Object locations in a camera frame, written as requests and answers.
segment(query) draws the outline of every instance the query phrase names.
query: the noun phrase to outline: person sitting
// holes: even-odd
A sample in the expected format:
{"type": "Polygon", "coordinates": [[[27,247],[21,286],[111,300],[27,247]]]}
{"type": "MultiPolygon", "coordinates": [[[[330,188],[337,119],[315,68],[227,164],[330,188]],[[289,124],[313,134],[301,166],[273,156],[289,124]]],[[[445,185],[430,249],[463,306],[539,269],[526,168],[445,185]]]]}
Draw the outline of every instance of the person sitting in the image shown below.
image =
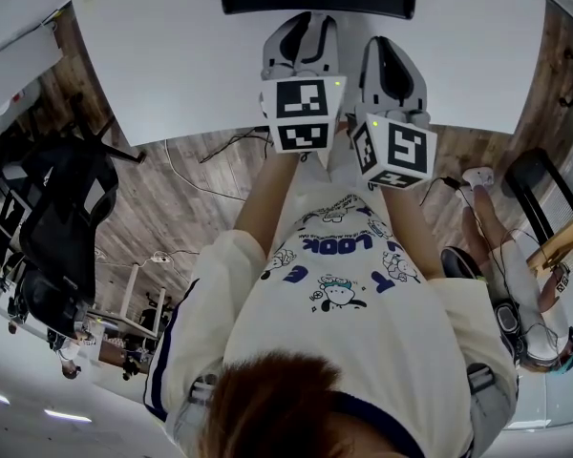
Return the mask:
{"type": "Polygon", "coordinates": [[[68,380],[74,380],[81,372],[80,366],[77,366],[74,362],[79,350],[78,341],[67,338],[64,344],[55,351],[61,362],[61,373],[68,380]]]}
{"type": "Polygon", "coordinates": [[[416,195],[371,191],[346,135],[304,157],[268,156],[202,249],[146,408],[187,456],[479,457],[518,378],[486,284],[445,278],[416,195]]]}
{"type": "Polygon", "coordinates": [[[540,373],[569,371],[573,367],[573,328],[556,293],[564,268],[555,269],[540,290],[526,257],[495,212],[487,191],[494,181],[492,169],[470,169],[462,177],[468,183],[456,191],[463,204],[462,233],[469,254],[489,284],[493,302],[513,298],[519,306],[525,341],[520,365],[540,373]]]}
{"type": "Polygon", "coordinates": [[[123,362],[123,380],[127,382],[132,376],[138,375],[139,372],[140,362],[128,355],[125,358],[125,362],[123,362]]]}

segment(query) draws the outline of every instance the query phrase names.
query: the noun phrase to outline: white table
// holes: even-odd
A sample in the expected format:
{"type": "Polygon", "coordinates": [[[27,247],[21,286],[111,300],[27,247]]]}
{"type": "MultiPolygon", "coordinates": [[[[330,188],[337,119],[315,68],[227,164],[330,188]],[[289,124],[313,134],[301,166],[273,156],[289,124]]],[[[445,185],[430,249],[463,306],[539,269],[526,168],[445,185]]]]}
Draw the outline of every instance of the white table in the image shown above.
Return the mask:
{"type": "MultiPolygon", "coordinates": [[[[331,12],[346,108],[363,49],[395,41],[421,70],[433,123],[512,134],[535,70],[545,0],[417,0],[411,21],[331,12]]],[[[221,0],[74,0],[100,84],[131,145],[264,123],[265,40],[298,11],[224,15],[221,0]]]]}

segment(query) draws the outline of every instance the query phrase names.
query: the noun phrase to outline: power strip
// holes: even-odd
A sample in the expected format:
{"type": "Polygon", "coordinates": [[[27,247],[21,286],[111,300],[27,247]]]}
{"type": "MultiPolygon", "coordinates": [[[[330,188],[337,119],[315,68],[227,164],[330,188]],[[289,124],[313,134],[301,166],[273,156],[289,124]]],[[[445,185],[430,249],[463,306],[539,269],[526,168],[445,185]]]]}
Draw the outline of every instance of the power strip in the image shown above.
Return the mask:
{"type": "Polygon", "coordinates": [[[172,259],[165,255],[153,255],[151,261],[155,263],[169,263],[172,259]]]}

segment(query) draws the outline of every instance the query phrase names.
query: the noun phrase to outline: cartoon print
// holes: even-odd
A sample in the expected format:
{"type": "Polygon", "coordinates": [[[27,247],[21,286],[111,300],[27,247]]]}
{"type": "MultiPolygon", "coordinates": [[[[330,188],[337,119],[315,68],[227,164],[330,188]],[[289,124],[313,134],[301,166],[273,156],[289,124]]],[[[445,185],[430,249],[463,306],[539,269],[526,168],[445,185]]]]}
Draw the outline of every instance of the cartoon print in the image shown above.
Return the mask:
{"type": "Polygon", "coordinates": [[[368,218],[373,215],[373,210],[370,209],[367,205],[365,207],[359,207],[356,209],[356,211],[360,212],[361,214],[365,214],[368,218]]]}
{"type": "Polygon", "coordinates": [[[397,249],[399,251],[403,251],[403,248],[401,247],[401,244],[399,244],[398,242],[394,242],[392,240],[387,240],[386,241],[387,246],[389,247],[389,251],[393,252],[396,251],[397,249]]]}
{"type": "Polygon", "coordinates": [[[297,256],[290,249],[279,249],[269,261],[269,265],[262,274],[261,280],[267,280],[269,275],[271,275],[271,270],[287,266],[295,260],[295,258],[297,258],[297,256]]]}
{"type": "Polygon", "coordinates": [[[380,272],[372,271],[371,279],[376,282],[377,286],[375,287],[375,291],[379,294],[394,287],[394,281],[387,279],[380,272]]]}
{"type": "Polygon", "coordinates": [[[302,223],[305,224],[306,222],[308,222],[310,219],[312,218],[317,218],[318,214],[316,214],[316,212],[310,212],[309,214],[305,214],[302,217],[302,223]]]}
{"type": "Polygon", "coordinates": [[[380,220],[368,220],[367,224],[370,226],[371,231],[379,238],[388,240],[393,237],[393,233],[389,231],[389,228],[384,222],[380,220]]]}
{"type": "MultiPolygon", "coordinates": [[[[346,279],[340,279],[333,275],[326,275],[321,277],[318,281],[320,290],[317,290],[310,296],[311,301],[318,301],[327,297],[321,303],[323,312],[329,312],[335,307],[344,307],[352,305],[354,308],[367,307],[367,304],[358,301],[354,298],[356,295],[352,290],[352,282],[346,279]]],[[[312,312],[315,312],[316,307],[312,307],[312,312]]]]}
{"type": "Polygon", "coordinates": [[[389,276],[394,280],[407,281],[408,277],[412,277],[418,283],[418,272],[414,270],[410,264],[401,258],[401,255],[384,253],[382,264],[389,272],[389,276]]]}
{"type": "Polygon", "coordinates": [[[371,249],[373,240],[367,231],[353,236],[326,236],[323,238],[300,236],[303,240],[304,250],[309,250],[314,254],[321,255],[347,255],[353,253],[358,248],[371,249]]]}
{"type": "Polygon", "coordinates": [[[290,283],[299,283],[308,275],[308,269],[305,266],[296,264],[290,270],[290,273],[283,278],[283,281],[289,281],[290,283]]]}
{"type": "Polygon", "coordinates": [[[341,222],[342,218],[348,213],[348,208],[335,209],[325,213],[323,222],[341,222]]]}
{"type": "Polygon", "coordinates": [[[358,196],[350,194],[334,203],[330,207],[318,209],[305,214],[301,218],[301,222],[306,224],[306,222],[315,217],[320,217],[323,222],[341,222],[348,211],[350,209],[356,208],[357,205],[363,205],[363,208],[365,208],[365,204],[358,196]]]}

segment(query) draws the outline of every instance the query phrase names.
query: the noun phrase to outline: wooden floor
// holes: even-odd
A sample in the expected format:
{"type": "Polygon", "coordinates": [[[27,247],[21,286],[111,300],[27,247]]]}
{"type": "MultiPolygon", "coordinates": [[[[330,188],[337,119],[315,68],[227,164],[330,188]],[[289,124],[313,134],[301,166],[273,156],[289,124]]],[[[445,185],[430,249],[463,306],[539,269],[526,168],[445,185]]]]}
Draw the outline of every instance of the wooden floor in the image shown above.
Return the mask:
{"type": "MultiPolygon", "coordinates": [[[[40,117],[41,126],[59,127],[67,123],[71,118],[66,100],[81,91],[85,96],[83,109],[99,129],[110,115],[110,107],[84,49],[72,10],[57,19],[56,33],[65,57],[40,78],[45,109],[40,117]]],[[[483,164],[495,168],[500,179],[519,153],[535,146],[546,149],[560,167],[573,144],[573,109],[567,112],[558,102],[561,96],[573,94],[573,64],[563,58],[565,48],[573,50],[573,21],[548,2],[535,79],[516,133],[503,135],[434,126],[433,130],[439,134],[435,173],[459,177],[462,170],[483,164]]],[[[199,164],[200,159],[234,134],[236,131],[224,131],[168,140],[174,167],[202,188],[245,198],[263,162],[261,140],[242,140],[207,163],[199,164]]],[[[107,140],[126,151],[138,150],[127,147],[118,126],[107,135],[107,140]]],[[[178,178],[168,163],[163,142],[141,149],[148,157],[140,166],[116,161],[117,206],[99,226],[95,239],[96,247],[105,256],[96,266],[96,299],[106,302],[109,308],[119,306],[132,263],[144,264],[138,273],[133,298],[133,312],[137,314],[146,306],[145,293],[155,295],[163,286],[173,302],[181,299],[196,261],[196,255],[187,251],[198,252],[221,231],[231,228],[241,208],[239,201],[199,192],[178,178]],[[156,251],[173,253],[174,266],[171,262],[155,264],[147,260],[156,251]]],[[[546,187],[541,187],[541,194],[546,187]]],[[[428,184],[418,188],[421,197],[427,188],[428,184]]],[[[520,225],[523,213],[519,206],[505,198],[498,187],[492,194],[505,224],[520,225]]],[[[437,182],[424,208],[440,246],[461,243],[460,206],[453,191],[437,182]]]]}

